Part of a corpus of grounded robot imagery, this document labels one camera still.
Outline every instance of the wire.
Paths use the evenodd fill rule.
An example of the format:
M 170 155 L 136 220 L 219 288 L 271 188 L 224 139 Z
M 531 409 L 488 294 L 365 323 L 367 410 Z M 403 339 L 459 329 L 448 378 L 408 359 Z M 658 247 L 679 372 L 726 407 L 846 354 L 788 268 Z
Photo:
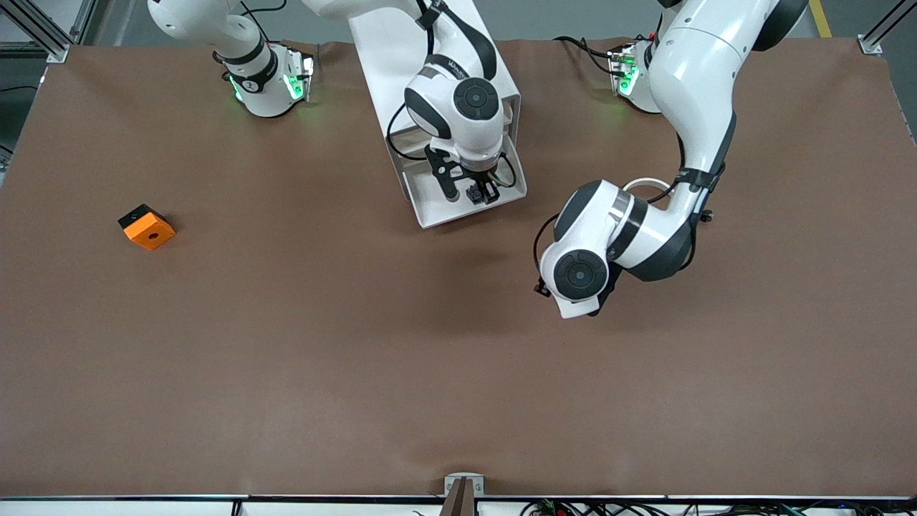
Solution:
M 535 505 L 538 505 L 538 502 L 536 501 L 529 502 L 528 505 L 526 505 L 525 507 L 522 508 L 522 510 L 519 511 L 519 516 L 525 516 L 525 512 L 531 509 Z
M 691 253 L 688 254 L 688 260 L 679 267 L 680 271 L 683 271 L 691 265 L 691 262 L 694 261 L 694 252 L 697 251 L 697 220 L 694 220 L 691 223 Z
M 417 0 L 417 7 L 420 8 L 421 16 L 429 9 L 429 7 L 424 4 L 424 0 Z M 426 30 L 426 55 L 433 53 L 433 40 L 433 27 L 430 27 Z
M 251 10 L 249 10 L 246 7 L 246 14 L 250 15 L 252 13 L 270 13 L 271 11 L 279 11 L 283 9 L 284 7 L 286 7 L 286 3 L 287 3 L 287 0 L 283 0 L 283 2 L 279 6 L 276 6 L 276 7 L 262 7 L 260 9 L 251 9 Z
M 615 77 L 624 77 L 624 73 L 623 73 L 623 72 L 616 72 L 616 71 L 614 71 L 614 70 L 611 70 L 611 69 L 608 69 L 608 68 L 605 68 L 604 66 L 602 66 L 602 64 L 599 62 L 599 60 L 595 59 L 595 57 L 596 57 L 596 56 L 601 56 L 601 57 L 607 59 L 607 58 L 608 58 L 608 54 L 606 54 L 606 53 L 601 53 L 601 52 L 599 52 L 598 50 L 593 50 L 593 49 L 589 48 L 589 45 L 586 44 L 586 39 L 585 39 L 585 38 L 580 39 L 580 41 L 576 41 L 575 39 L 571 38 L 570 36 L 557 36 L 556 38 L 554 38 L 554 41 L 570 41 L 570 42 L 572 42 L 572 43 L 573 43 L 574 45 L 576 45 L 580 50 L 586 52 L 586 55 L 589 56 L 589 59 L 592 60 L 592 62 L 595 64 L 595 66 L 597 66 L 597 67 L 599 68 L 599 70 L 602 70 L 603 72 L 608 73 L 609 75 L 613 75 L 613 76 L 615 76 Z
M 503 181 L 501 181 L 501 180 L 497 177 L 497 174 L 495 173 L 496 171 L 491 172 L 491 173 L 489 173 L 488 175 L 491 177 L 491 179 L 493 180 L 493 182 L 496 183 L 497 185 L 500 185 L 500 186 L 502 186 L 503 188 L 512 188 L 512 187 L 515 186 L 515 184 L 516 184 L 516 179 L 517 179 L 517 178 L 516 178 L 516 175 L 515 175 L 515 168 L 513 167 L 513 164 L 510 163 L 510 159 L 506 157 L 506 152 L 501 152 L 501 153 L 500 153 L 500 157 L 503 158 L 503 160 L 506 162 L 507 165 L 509 165 L 509 167 L 510 167 L 510 172 L 513 173 L 513 181 L 512 181 L 511 183 L 504 183 Z
M 424 0 L 417 0 L 417 7 L 420 8 L 420 13 L 421 13 L 421 14 L 424 14 L 424 13 L 426 12 L 426 10 L 429 8 L 429 7 L 427 7 L 427 6 L 424 4 Z M 433 53 L 433 28 L 430 28 L 430 29 L 426 32 L 426 55 L 430 55 L 430 54 L 432 54 L 432 53 Z M 393 151 L 395 151 L 395 154 L 398 154 L 399 156 L 403 157 L 405 160 L 412 161 L 412 162 L 422 162 L 422 161 L 425 161 L 425 160 L 426 160 L 426 157 L 409 156 L 409 155 L 405 154 L 404 152 L 399 151 L 398 148 L 395 147 L 394 142 L 392 142 L 392 126 L 395 124 L 395 119 L 398 118 L 398 115 L 401 114 L 402 109 L 404 109 L 404 108 L 405 108 L 405 104 L 402 103 L 401 107 L 399 107 L 399 108 L 395 111 L 395 114 L 392 115 L 392 119 L 389 120 L 389 128 L 385 130 L 385 141 L 387 141 L 388 144 L 389 144 L 389 147 L 390 147 Z
M 592 54 L 592 55 L 594 55 L 594 56 L 598 56 L 598 57 L 605 57 L 605 58 L 608 57 L 608 54 L 606 54 L 606 53 L 599 52 L 598 50 L 594 50 L 594 49 L 589 48 L 589 45 L 587 45 L 587 44 L 585 43 L 585 41 L 586 41 L 585 38 L 583 38 L 582 40 L 576 40 L 576 39 L 571 38 L 570 36 L 557 36 L 556 38 L 554 38 L 554 41 L 566 41 L 567 43 L 573 43 L 574 45 L 576 45 L 577 47 L 579 47 L 580 50 L 582 50 L 582 51 L 584 51 L 584 52 L 588 52 L 588 53 L 590 53 L 590 54 Z
M 38 91 L 39 87 L 38 86 L 13 86 L 11 88 L 4 88 L 0 90 L 0 93 L 6 93 L 6 92 L 11 92 L 11 91 L 16 91 L 16 90 L 26 90 L 26 89 Z
M 245 9 L 245 12 L 242 13 L 242 16 L 249 15 L 249 17 L 251 17 L 251 21 L 255 22 L 255 25 L 258 26 L 258 30 L 261 32 L 261 36 L 263 36 L 264 39 L 270 41 L 271 39 L 268 38 L 268 33 L 265 32 L 265 31 L 264 31 L 264 28 L 261 27 L 261 24 L 258 23 L 258 19 L 255 18 L 255 15 L 251 14 L 251 13 L 254 12 L 254 11 L 252 11 L 251 9 L 249 9 L 249 7 L 245 5 L 245 2 L 239 2 L 239 3 L 242 4 L 242 8 Z
M 535 241 L 532 243 L 532 257 L 535 258 L 535 269 L 539 273 L 541 272 L 541 264 L 538 262 L 538 241 L 541 240 L 541 233 L 545 232 L 547 225 L 556 220 L 558 217 L 560 217 L 560 214 L 555 213 L 548 220 L 545 220 L 545 223 L 541 225 L 541 229 L 538 230 L 538 234 L 535 236 Z
M 610 516 L 608 513 L 608 508 L 605 507 L 605 504 L 600 505 L 590 505 L 586 504 L 586 507 L 589 508 L 592 512 L 595 512 L 597 516 Z
M 422 162 L 426 158 L 418 158 L 416 156 L 409 156 L 405 154 L 404 152 L 399 151 L 398 148 L 395 147 L 395 144 L 392 142 L 392 126 L 395 123 L 395 119 L 398 118 L 398 115 L 401 114 L 402 109 L 404 109 L 404 106 L 405 104 L 402 103 L 402 106 L 399 107 L 397 111 L 395 111 L 395 114 L 392 115 L 392 119 L 389 120 L 389 128 L 385 130 L 385 141 L 389 142 L 389 147 L 392 148 L 393 151 L 395 151 L 395 154 L 398 154 L 399 156 L 403 157 L 405 160 L 410 160 L 412 162 Z
M 677 184 L 678 184 L 678 183 L 672 183 L 668 188 L 666 188 L 665 190 L 663 190 L 661 194 L 659 194 L 658 196 L 655 196 L 655 197 L 649 199 L 649 200 L 647 201 L 647 203 L 653 204 L 653 203 L 655 203 L 655 202 L 658 202 L 658 201 L 662 200 L 665 196 L 667 196 L 668 194 L 672 193 L 672 190 L 675 189 L 675 185 L 677 185 Z
M 561 509 L 563 509 L 570 516 L 583 516 L 583 513 L 580 512 L 579 509 L 577 509 L 576 507 L 573 507 L 573 505 L 569 503 L 560 502 L 558 503 L 558 505 L 560 506 Z

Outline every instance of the white bracket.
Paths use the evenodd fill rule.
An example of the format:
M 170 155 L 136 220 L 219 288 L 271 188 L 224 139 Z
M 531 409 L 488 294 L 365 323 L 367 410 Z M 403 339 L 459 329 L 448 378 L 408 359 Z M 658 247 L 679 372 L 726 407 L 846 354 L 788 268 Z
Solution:
M 472 493 L 474 498 L 479 498 L 484 496 L 484 475 L 480 473 L 453 473 L 451 475 L 446 475 L 446 479 L 443 481 L 443 496 L 448 496 L 449 491 L 452 489 L 452 485 L 457 481 L 460 481 L 463 477 L 471 481 L 471 486 L 474 488 Z
M 866 43 L 864 37 L 865 36 L 862 34 L 856 35 L 856 41 L 859 42 L 860 49 L 863 51 L 863 53 L 866 55 L 882 55 L 882 45 L 878 42 L 875 45 L 869 45 Z
M 48 54 L 47 64 L 62 64 L 67 62 L 67 55 L 70 54 L 70 44 L 63 46 L 63 53 Z

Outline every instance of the yellow floor line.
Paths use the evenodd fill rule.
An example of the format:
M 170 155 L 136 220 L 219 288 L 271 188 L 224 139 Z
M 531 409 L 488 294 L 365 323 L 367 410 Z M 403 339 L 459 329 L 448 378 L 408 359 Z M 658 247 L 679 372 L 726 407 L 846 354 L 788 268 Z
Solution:
M 822 0 L 809 0 L 809 8 L 812 10 L 812 17 L 815 18 L 818 35 L 822 38 L 831 38 L 831 28 L 828 27 L 828 18 L 824 17 Z

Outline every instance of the gray floor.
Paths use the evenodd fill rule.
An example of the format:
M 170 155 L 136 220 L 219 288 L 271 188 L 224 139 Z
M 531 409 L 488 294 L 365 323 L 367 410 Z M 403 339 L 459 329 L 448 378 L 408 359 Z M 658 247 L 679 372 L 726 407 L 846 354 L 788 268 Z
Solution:
M 898 0 L 822 0 L 825 17 L 837 38 L 855 38 L 868 32 Z M 889 62 L 891 83 L 901 111 L 917 128 L 917 12 L 911 11 L 882 40 L 883 57 Z
M 251 8 L 276 6 L 281 0 L 248 0 Z M 655 28 L 660 7 L 652 0 L 476 0 L 495 39 L 551 39 L 570 35 L 587 39 L 632 36 Z M 837 36 L 855 36 L 878 21 L 895 0 L 823 0 Z M 271 39 L 304 42 L 351 41 L 347 24 L 322 19 L 298 0 L 278 12 L 258 13 Z M 807 12 L 793 37 L 816 37 Z M 94 38 L 98 45 L 163 46 L 186 44 L 163 34 L 149 17 L 147 0 L 111 0 Z M 896 28 L 883 43 L 904 112 L 917 120 L 917 15 Z M 37 84 L 42 60 L 0 59 L 0 88 Z M 0 94 L 0 143 L 13 148 L 31 106 L 32 92 Z

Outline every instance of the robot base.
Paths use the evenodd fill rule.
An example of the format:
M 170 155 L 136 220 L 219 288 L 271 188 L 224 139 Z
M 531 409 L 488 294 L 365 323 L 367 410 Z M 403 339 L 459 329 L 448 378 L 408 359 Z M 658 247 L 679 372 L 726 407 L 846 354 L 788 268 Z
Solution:
M 309 86 L 312 84 L 313 58 L 279 43 L 269 43 L 271 51 L 277 54 L 277 72 L 264 85 L 261 93 L 246 91 L 244 84 L 231 81 L 236 90 L 236 99 L 258 117 L 273 118 L 283 115 L 302 100 L 309 100 Z
M 647 39 L 628 45 L 620 52 L 609 55 L 608 64 L 611 70 L 626 74 L 625 77 L 612 75 L 614 94 L 626 98 L 637 109 L 655 115 L 661 110 L 656 106 L 649 91 L 649 82 L 646 79 L 649 67 L 645 59 L 646 48 L 652 44 L 653 42 Z

